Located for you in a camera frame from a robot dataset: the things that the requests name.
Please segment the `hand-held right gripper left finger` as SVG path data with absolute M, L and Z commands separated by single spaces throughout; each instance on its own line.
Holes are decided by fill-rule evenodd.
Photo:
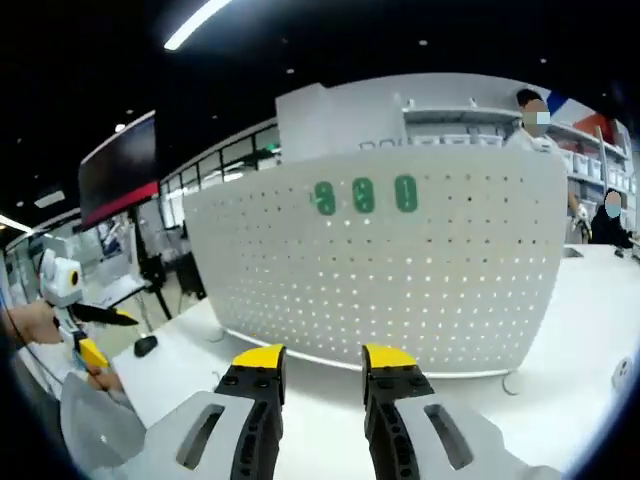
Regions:
M 236 356 L 212 392 L 154 424 L 124 464 L 126 479 L 271 479 L 283 436 L 286 348 Z

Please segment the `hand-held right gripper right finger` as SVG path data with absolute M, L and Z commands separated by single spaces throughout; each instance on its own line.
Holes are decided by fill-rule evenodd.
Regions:
M 528 479 L 500 429 L 437 395 L 406 351 L 362 346 L 364 433 L 378 479 Z

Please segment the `person's left hand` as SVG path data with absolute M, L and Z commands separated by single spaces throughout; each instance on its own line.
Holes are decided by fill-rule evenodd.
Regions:
M 38 300 L 25 306 L 22 310 L 25 340 L 28 343 L 38 344 L 61 343 L 62 337 L 54 320 L 54 311 L 44 300 Z

